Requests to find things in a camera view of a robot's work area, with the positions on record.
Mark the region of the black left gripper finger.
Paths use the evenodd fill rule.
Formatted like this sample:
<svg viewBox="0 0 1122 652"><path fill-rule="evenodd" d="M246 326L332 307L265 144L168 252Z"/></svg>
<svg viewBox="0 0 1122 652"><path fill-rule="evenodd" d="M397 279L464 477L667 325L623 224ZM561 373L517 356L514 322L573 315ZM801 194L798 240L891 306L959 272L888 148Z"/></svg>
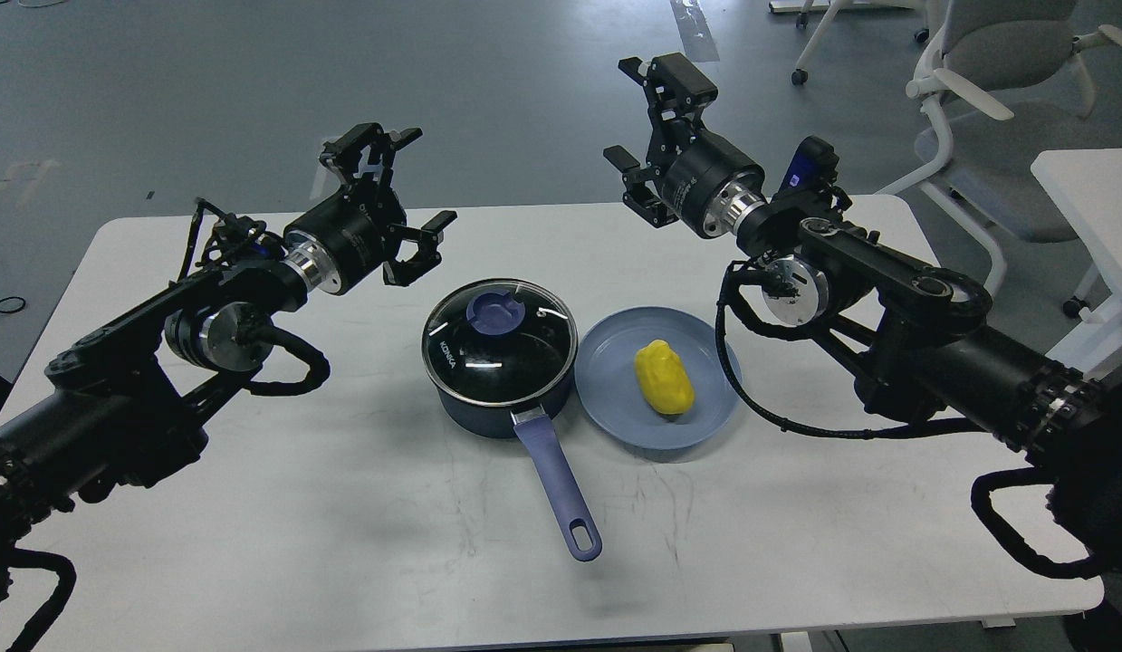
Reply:
<svg viewBox="0 0 1122 652"><path fill-rule="evenodd" d="M398 249L401 244L410 241L416 245L416 251L407 260L398 260L397 254L392 252L381 265L384 283L390 286L410 286L436 268L442 261L439 246L444 240L443 233L457 218L456 210L444 210L436 212L436 215L419 228L408 224L388 224L387 235L384 236L387 244L395 245Z"/></svg>
<svg viewBox="0 0 1122 652"><path fill-rule="evenodd" d="M325 141L320 164L338 181L338 198L350 201L362 193L376 204L392 189L395 157L424 135L421 128L384 129L381 123L358 123L334 141Z"/></svg>

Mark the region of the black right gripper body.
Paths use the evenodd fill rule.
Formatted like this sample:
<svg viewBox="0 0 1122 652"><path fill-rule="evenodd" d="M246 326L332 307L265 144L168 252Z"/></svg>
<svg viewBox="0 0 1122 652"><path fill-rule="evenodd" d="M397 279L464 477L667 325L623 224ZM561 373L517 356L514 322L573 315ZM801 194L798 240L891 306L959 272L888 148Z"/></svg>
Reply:
<svg viewBox="0 0 1122 652"><path fill-rule="evenodd" d="M721 209L712 209L723 192L737 181L737 194L760 198L764 169L751 160L726 138L701 129L684 151L677 154L672 165L657 181L660 201L703 239L726 235Z"/></svg>

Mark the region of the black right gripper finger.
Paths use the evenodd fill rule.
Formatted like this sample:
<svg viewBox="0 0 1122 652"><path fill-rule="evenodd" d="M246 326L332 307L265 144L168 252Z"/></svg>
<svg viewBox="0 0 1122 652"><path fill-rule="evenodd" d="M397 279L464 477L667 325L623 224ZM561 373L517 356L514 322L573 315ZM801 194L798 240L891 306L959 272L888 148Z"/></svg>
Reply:
<svg viewBox="0 0 1122 652"><path fill-rule="evenodd" d="M642 88L651 123L649 149L686 149L705 131L703 111L719 90L683 53L656 55L651 61L629 57L618 68Z"/></svg>
<svg viewBox="0 0 1122 652"><path fill-rule="evenodd" d="M649 186L649 183L657 180L656 167L642 166L640 160L635 160L620 145L603 149L603 157L620 174L624 185L622 195L624 206L629 206L629 210L640 215L645 223L655 228L675 223L679 218L665 206L656 191Z"/></svg>

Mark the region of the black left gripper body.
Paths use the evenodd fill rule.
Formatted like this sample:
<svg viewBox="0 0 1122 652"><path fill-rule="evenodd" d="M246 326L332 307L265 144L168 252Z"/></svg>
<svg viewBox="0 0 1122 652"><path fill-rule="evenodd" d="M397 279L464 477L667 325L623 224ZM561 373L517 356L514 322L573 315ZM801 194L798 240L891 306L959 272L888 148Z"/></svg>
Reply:
<svg viewBox="0 0 1122 652"><path fill-rule="evenodd" d="M337 191L284 228L283 238L311 290L344 294L398 255L394 224L407 224L394 190L361 189L349 198Z"/></svg>

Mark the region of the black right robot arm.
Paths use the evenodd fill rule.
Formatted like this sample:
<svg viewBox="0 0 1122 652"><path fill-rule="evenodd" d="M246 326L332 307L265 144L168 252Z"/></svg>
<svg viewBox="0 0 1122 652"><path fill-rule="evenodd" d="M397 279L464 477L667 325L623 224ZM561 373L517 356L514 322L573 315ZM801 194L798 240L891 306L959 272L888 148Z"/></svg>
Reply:
<svg viewBox="0 0 1122 652"><path fill-rule="evenodd" d="M618 67L642 88L652 129L644 160L622 146L603 151L624 204L654 227L733 235L743 252L714 316L721 371L743 403L783 432L830 440L987 432L1027 459L972 483L972 511L996 543L1045 578L1122 573L1122 383L1089 379L993 329L980 282L850 223L829 143L804 138L767 198L761 166L705 126L718 90L684 54ZM758 405L732 369L727 315L761 337L817 343L850 371L863 408L893 426L813 428Z"/></svg>

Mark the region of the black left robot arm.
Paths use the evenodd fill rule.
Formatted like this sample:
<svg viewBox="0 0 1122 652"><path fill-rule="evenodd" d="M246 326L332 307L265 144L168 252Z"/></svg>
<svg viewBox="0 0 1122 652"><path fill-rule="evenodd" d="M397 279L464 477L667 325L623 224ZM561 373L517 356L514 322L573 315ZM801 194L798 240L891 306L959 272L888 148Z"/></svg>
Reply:
<svg viewBox="0 0 1122 652"><path fill-rule="evenodd" d="M34 525L195 463L206 421L238 393L318 389L330 362L274 325L276 313L303 307L315 290L344 294L376 269L408 286L441 263L454 212L414 227L392 189L395 157L420 136L371 122L327 143L318 160L340 189L282 235L197 198L176 281L52 359L50 397L0 426L0 606L13 569L57 577L13 651L39 643L76 585L67 557L18 548Z"/></svg>

